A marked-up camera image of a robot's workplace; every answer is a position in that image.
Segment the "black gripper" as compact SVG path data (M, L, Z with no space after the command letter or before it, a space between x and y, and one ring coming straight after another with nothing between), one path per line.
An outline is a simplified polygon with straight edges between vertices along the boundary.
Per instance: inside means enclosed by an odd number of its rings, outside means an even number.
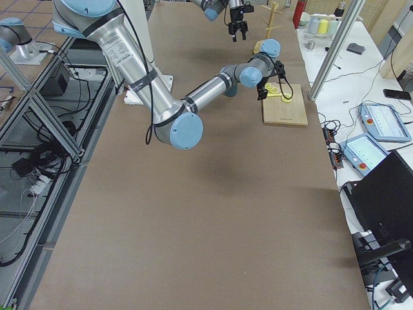
M230 9L230 22L228 24L229 32L241 32L242 40L247 39L248 26L247 22L243 19L244 17L245 6L233 7ZM230 37L233 42L237 41L236 35L230 33Z
M277 71L275 69L273 69L268 76L262 77L261 81L256 85L258 100L263 100L267 98L268 90L265 88L265 85L268 83L268 80L274 76L277 76Z

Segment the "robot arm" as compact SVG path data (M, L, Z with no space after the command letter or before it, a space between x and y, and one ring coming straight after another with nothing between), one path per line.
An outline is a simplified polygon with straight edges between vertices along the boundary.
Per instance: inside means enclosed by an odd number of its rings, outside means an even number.
M230 12L230 21L224 22L228 27L228 33L232 37L233 42L237 41L236 34L241 32L242 40L246 39L248 32L248 24L244 20L244 15L254 12L254 7L249 1L216 1L216 0L195 0L191 1L204 12L208 20L216 20L220 13L227 8Z
M281 45L275 39L266 39L248 62L225 66L187 96L176 99L146 57L136 29L125 26L130 16L119 1L52 4L55 31L97 43L108 62L150 110L146 138L155 135L177 149L191 149L201 140L203 122L197 114L200 109L222 94L235 96L238 84L256 87L258 98L265 99L265 83L281 72L281 62L277 60Z

